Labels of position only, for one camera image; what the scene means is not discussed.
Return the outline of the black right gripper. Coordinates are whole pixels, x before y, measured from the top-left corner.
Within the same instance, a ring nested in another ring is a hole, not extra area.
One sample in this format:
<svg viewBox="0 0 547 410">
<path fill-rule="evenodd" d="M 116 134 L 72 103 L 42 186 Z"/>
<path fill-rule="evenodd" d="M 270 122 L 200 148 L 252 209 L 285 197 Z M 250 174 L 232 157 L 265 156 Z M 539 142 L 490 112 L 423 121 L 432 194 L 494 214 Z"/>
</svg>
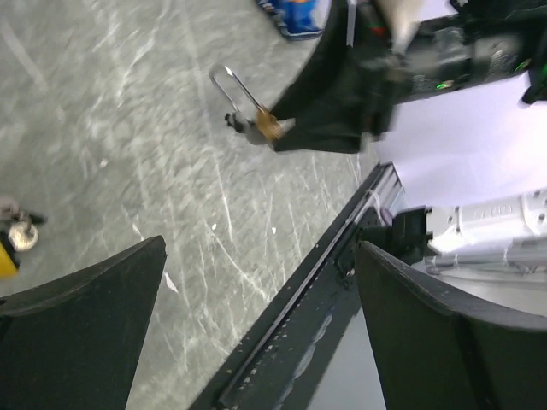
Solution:
<svg viewBox="0 0 547 410">
<path fill-rule="evenodd" d="M 527 105 L 546 99 L 546 3 L 453 1 L 454 14 L 417 22 L 402 4 L 334 1 L 299 75 L 271 113 L 293 126 L 276 152 L 355 154 L 386 132 L 394 106 L 523 73 Z"/>
</svg>

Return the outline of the yellow black padlock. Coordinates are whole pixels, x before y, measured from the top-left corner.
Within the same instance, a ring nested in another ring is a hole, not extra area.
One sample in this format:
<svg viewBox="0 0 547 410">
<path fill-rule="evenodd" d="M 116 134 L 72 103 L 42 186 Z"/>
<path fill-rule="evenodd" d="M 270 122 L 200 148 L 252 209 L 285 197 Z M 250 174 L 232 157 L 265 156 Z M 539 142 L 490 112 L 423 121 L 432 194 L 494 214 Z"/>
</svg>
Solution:
<svg viewBox="0 0 547 410">
<path fill-rule="evenodd" d="M 46 222 L 45 215 L 25 210 L 13 197 L 1 195 L 1 279 L 18 273 L 17 255 L 37 244 L 38 227 Z"/>
</svg>

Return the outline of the small brass padlock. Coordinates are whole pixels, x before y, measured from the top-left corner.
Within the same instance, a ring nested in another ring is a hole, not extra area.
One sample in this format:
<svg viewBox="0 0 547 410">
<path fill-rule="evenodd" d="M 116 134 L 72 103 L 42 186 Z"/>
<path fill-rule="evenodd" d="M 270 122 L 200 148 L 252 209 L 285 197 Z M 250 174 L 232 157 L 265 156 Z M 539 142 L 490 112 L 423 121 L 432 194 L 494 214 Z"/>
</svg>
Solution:
<svg viewBox="0 0 547 410">
<path fill-rule="evenodd" d="M 219 73 L 225 73 L 229 78 L 231 78 L 233 82 L 238 86 L 238 88 L 244 93 L 247 99 L 251 102 L 251 104 L 255 107 L 256 113 L 254 114 L 253 119 L 247 118 L 244 115 L 240 107 L 235 103 L 235 101 L 225 90 L 225 88 L 219 83 L 217 79 L 217 75 Z M 252 95 L 252 93 L 248 90 L 248 88 L 240 80 L 238 75 L 233 72 L 231 68 L 226 65 L 216 63 L 209 70 L 209 79 L 211 80 L 214 87 L 221 93 L 221 95 L 228 101 L 228 103 L 232 107 L 232 111 L 228 113 L 240 112 L 244 115 L 246 119 L 254 121 L 260 133 L 266 138 L 267 144 L 273 144 L 274 142 L 282 138 L 284 130 L 281 124 L 262 104 L 260 104 L 256 100 L 256 98 Z"/>
</svg>

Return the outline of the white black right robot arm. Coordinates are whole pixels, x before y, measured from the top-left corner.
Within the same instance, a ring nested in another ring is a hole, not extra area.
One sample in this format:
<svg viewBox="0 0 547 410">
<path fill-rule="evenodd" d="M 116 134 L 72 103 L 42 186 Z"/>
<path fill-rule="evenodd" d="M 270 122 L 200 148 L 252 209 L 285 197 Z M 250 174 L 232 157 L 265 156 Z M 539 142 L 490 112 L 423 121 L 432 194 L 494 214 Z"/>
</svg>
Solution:
<svg viewBox="0 0 547 410">
<path fill-rule="evenodd" d="M 416 1 L 334 1 L 324 32 L 272 115 L 293 126 L 271 140 L 277 152 L 355 154 L 379 138 L 399 104 L 526 74 L 522 102 L 546 99 L 546 4 L 454 1 L 453 13 L 417 21 Z M 546 233 L 545 193 L 452 208 L 417 208 L 362 239 L 407 264 L 476 243 Z"/>
</svg>

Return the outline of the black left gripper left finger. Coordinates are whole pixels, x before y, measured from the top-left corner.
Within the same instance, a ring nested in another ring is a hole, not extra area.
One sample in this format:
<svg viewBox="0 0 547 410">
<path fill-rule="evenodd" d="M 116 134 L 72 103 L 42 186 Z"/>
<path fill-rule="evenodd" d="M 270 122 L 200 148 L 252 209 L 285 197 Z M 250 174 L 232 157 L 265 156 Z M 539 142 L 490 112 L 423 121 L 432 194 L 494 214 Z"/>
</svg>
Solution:
<svg viewBox="0 0 547 410">
<path fill-rule="evenodd" d="M 1 300 L 3 409 L 123 409 L 166 262 L 161 236 Z"/>
</svg>

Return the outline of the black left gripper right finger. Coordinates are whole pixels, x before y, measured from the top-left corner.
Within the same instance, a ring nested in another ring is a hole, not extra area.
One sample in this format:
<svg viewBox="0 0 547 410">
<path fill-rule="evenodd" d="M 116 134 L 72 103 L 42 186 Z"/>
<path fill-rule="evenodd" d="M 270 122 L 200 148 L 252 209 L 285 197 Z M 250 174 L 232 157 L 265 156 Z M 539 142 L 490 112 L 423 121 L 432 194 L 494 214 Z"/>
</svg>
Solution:
<svg viewBox="0 0 547 410">
<path fill-rule="evenodd" d="M 544 409 L 546 319 L 356 245 L 355 274 L 389 409 Z"/>
</svg>

